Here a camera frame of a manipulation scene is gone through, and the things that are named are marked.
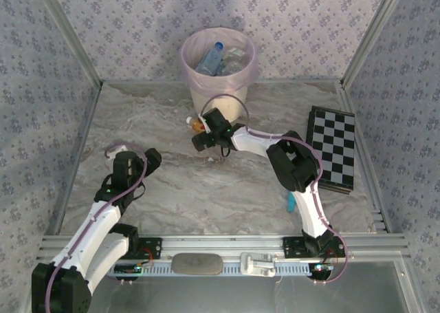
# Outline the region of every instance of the marble floor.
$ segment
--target marble floor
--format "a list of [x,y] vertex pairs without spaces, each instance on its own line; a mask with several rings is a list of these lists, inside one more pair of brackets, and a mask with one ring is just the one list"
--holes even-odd
[[[333,85],[259,83],[249,87],[250,126],[271,133],[306,134],[312,105],[340,109]],[[219,148],[198,153],[185,123],[194,114],[184,85],[104,84],[63,221],[73,234],[86,217],[95,192],[111,173],[103,155],[116,140],[155,147],[162,165],[145,179],[145,195],[132,203],[121,222],[140,234],[299,234],[297,210],[287,212],[287,191],[269,162],[250,153],[221,157]],[[326,216],[342,232],[374,231],[364,185],[355,165],[350,195],[320,190]]]

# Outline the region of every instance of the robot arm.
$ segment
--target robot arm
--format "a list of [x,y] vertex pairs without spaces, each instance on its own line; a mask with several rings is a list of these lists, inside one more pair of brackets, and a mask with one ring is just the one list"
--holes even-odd
[[[274,137],[280,137],[283,136],[282,134],[269,134],[264,132],[258,132],[255,130],[252,130],[252,133],[259,133],[261,136],[274,136]],[[253,136],[248,133],[248,131],[241,127],[240,129],[237,129],[234,134],[231,137],[232,144],[234,145],[234,148],[237,151],[249,151],[251,153],[255,153],[257,155],[266,157],[272,160],[276,159],[276,156],[278,155],[278,152],[281,150],[279,148],[282,147],[282,145],[279,145],[280,140],[277,139],[267,139],[267,138],[259,138],[257,136]],[[319,218],[318,211],[316,210],[313,195],[311,193],[311,183],[306,184],[304,188],[304,192],[301,192],[299,190],[292,191],[292,188],[289,188],[289,190],[292,192],[296,199],[296,203],[298,205],[298,209],[301,214],[302,219],[302,229],[304,232],[311,237],[319,237],[322,234],[325,233],[327,230],[327,227],[322,223],[322,221]],[[318,198],[318,206],[321,212],[321,215],[324,215],[324,211],[322,209],[321,201],[319,198],[319,194],[316,193],[316,196]]]
[[[159,167],[162,157],[155,149],[149,149],[145,155],[146,177]],[[33,313],[45,312],[46,289],[55,269],[58,272],[50,294],[50,312],[87,312],[92,294],[112,265],[126,253],[138,249],[137,228],[118,224],[130,203],[137,198],[134,190],[112,204],[109,202],[139,181],[143,168],[144,162],[134,152],[116,154],[113,173],[105,178],[76,234],[51,263],[39,263],[35,267],[32,273]]]
[[198,151],[219,145],[222,149],[249,151],[269,159],[280,183],[296,198],[307,249],[315,254],[322,252],[333,238],[333,233],[324,224],[328,225],[329,222],[319,194],[315,193],[315,205],[312,193],[311,185],[318,176],[319,163],[303,145],[277,139],[284,137],[301,140],[300,136],[294,131],[280,135],[249,130],[242,124],[232,126],[217,108],[204,114],[203,122],[209,131],[192,138]]

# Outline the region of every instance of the metal bracket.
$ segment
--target metal bracket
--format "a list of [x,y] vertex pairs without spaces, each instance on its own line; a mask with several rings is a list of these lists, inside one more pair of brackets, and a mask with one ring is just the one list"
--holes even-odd
[[298,237],[283,237],[284,257],[286,259],[292,258],[325,258],[329,251],[334,251],[338,258],[345,257],[344,246],[339,237],[333,237],[329,243],[318,254],[309,251],[305,246],[305,238]]
[[151,260],[160,259],[162,252],[162,238],[160,237],[140,237],[137,250],[128,252],[121,260]]
[[242,253],[241,274],[257,277],[274,277],[276,274],[274,256],[260,253]]

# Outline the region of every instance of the black and white checkerboard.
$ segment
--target black and white checkerboard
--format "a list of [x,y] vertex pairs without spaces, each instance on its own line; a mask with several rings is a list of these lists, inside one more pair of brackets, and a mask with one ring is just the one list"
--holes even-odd
[[350,193],[354,186],[355,115],[312,107],[306,141],[324,164],[319,187]]

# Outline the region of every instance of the floral wallpaper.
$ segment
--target floral wallpaper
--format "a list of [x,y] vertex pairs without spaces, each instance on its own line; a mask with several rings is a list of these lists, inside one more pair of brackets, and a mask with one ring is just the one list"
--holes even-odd
[[96,91],[41,0],[0,0],[0,312],[18,312]]
[[178,50],[225,26],[259,46],[260,78],[341,78],[381,0],[60,0],[103,80],[181,79]]
[[440,0],[400,0],[349,89],[388,214],[440,312]]

